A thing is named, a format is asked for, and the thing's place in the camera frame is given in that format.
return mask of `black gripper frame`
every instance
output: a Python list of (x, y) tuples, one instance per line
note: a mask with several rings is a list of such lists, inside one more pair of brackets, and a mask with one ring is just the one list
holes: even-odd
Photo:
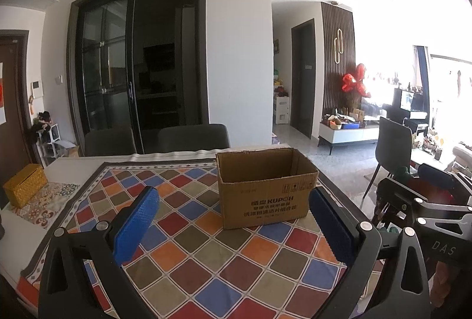
[[(356, 319), (430, 318), (426, 267), (414, 231), (379, 232), (373, 226), (364, 230), (323, 187), (316, 191), (340, 218), (345, 231), (351, 233), (355, 259), (312, 319), (348, 319), (364, 293), (377, 259), (385, 259), (382, 274), (366, 310)], [(336, 240), (326, 239), (328, 243)]]
[[(454, 187), (449, 192), (458, 205), (429, 203), (425, 197), (389, 178), (381, 180), (377, 188), (381, 207), (387, 206), (384, 221), (415, 229), (428, 277), (433, 275), (437, 261), (465, 269), (472, 267), (472, 183), (462, 174), (444, 174), (451, 177)], [(397, 216), (397, 211), (405, 214), (404, 219)]]
[[(138, 204), (146, 189), (135, 199)], [(108, 228), (52, 236), (42, 270), (39, 319), (110, 319), (101, 308), (91, 286), (84, 259), (91, 259), (103, 288), (121, 319), (155, 319), (113, 256), (113, 242), (133, 205), (125, 207)]]

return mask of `wall decoration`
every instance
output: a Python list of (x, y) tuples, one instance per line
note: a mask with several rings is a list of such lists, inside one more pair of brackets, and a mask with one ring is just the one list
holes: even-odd
[[(327, 114), (345, 103), (341, 87), (344, 74), (355, 74), (355, 38), (352, 12), (322, 2), (322, 20), (325, 51), (323, 114)], [(337, 54), (333, 48), (335, 38)]]
[(274, 41), (274, 54), (278, 54), (280, 52), (279, 46), (278, 46), (278, 39)]
[(334, 38), (334, 62), (339, 64), (341, 62), (341, 54), (344, 53), (343, 31), (337, 29), (336, 38)]

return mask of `dark gray chair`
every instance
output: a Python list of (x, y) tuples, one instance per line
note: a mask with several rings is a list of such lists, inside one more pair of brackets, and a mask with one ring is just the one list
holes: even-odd
[(412, 157), (411, 130), (406, 126), (385, 118), (381, 118), (379, 127), (377, 147), (375, 148), (375, 159), (377, 159), (378, 165), (362, 199), (369, 192), (381, 167), (386, 169), (389, 175), (393, 174), (400, 167), (410, 169)]
[(133, 131), (112, 128), (90, 131), (86, 135), (86, 156), (116, 156), (136, 154)]
[(158, 152), (198, 151), (230, 148), (224, 124), (167, 127), (157, 135)]

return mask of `patterned mat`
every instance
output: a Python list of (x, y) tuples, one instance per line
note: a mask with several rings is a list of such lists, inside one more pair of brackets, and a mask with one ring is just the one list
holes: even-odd
[[(159, 318), (311, 318), (345, 271), (313, 216), (223, 230), (214, 161), (137, 166), (105, 163), (77, 193), (62, 226), (88, 231), (112, 220), (146, 186), (161, 196), (154, 222), (123, 268)], [(45, 251), (28, 282), (39, 289)], [(102, 308), (117, 317), (94, 265)], [(370, 294), (381, 271), (372, 273)]]
[(47, 230), (56, 221), (78, 187), (76, 184), (49, 182), (23, 208), (13, 207), (10, 203), (5, 208)]

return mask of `wooden slat wall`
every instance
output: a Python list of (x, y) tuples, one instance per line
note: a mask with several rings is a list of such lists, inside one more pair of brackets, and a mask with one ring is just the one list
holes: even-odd
[[(355, 39), (352, 12), (322, 2), (322, 17), (325, 49), (324, 115), (334, 107), (345, 106), (341, 91), (342, 78), (345, 73), (355, 73)], [(334, 38), (339, 28), (343, 31), (344, 53), (338, 64), (334, 61)]]

